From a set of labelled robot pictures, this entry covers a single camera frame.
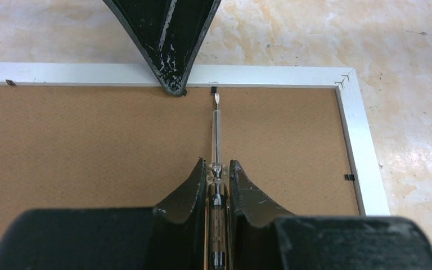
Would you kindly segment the white picture frame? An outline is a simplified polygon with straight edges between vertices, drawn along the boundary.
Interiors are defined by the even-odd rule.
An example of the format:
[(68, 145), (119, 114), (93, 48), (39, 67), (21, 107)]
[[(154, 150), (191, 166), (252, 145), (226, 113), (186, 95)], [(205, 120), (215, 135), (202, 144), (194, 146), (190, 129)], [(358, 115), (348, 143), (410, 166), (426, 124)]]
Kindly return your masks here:
[[(0, 62), (0, 86), (156, 87), (146, 64)], [(355, 176), (359, 212), (389, 215), (370, 126), (356, 71), (351, 67), (195, 65), (189, 87), (267, 87), (334, 89), (339, 104), (349, 163)]]

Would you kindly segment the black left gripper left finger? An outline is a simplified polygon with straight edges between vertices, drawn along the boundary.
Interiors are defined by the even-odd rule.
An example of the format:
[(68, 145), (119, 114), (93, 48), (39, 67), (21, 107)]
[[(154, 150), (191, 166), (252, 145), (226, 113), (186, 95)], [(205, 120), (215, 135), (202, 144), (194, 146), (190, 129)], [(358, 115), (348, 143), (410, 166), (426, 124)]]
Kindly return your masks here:
[(0, 269), (203, 269), (205, 160), (153, 207), (30, 209), (0, 241)]

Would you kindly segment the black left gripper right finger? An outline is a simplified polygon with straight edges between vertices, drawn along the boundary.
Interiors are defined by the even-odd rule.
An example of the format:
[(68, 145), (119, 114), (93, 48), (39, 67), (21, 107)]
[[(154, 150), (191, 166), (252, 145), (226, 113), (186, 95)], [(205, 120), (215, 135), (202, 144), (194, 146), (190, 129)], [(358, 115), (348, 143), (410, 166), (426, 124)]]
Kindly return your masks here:
[(401, 217), (300, 216), (229, 165), (234, 269), (432, 269), (432, 246)]

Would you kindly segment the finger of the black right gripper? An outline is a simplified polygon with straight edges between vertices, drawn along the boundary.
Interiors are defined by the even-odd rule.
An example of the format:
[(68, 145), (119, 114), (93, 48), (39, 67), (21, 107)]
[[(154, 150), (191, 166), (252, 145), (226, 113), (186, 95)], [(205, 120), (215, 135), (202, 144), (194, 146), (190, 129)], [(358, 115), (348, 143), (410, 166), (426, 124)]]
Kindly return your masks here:
[(219, 0), (108, 0), (166, 94), (186, 95), (196, 56)]

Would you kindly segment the silver screwdriver tool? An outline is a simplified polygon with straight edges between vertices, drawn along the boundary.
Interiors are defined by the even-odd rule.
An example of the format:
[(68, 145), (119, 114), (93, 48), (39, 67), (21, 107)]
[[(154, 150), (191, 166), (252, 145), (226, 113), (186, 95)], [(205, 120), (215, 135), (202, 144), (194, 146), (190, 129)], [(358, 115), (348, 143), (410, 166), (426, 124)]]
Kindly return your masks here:
[(206, 268), (231, 269), (229, 172), (222, 159), (222, 113), (214, 92), (211, 164), (206, 170)]

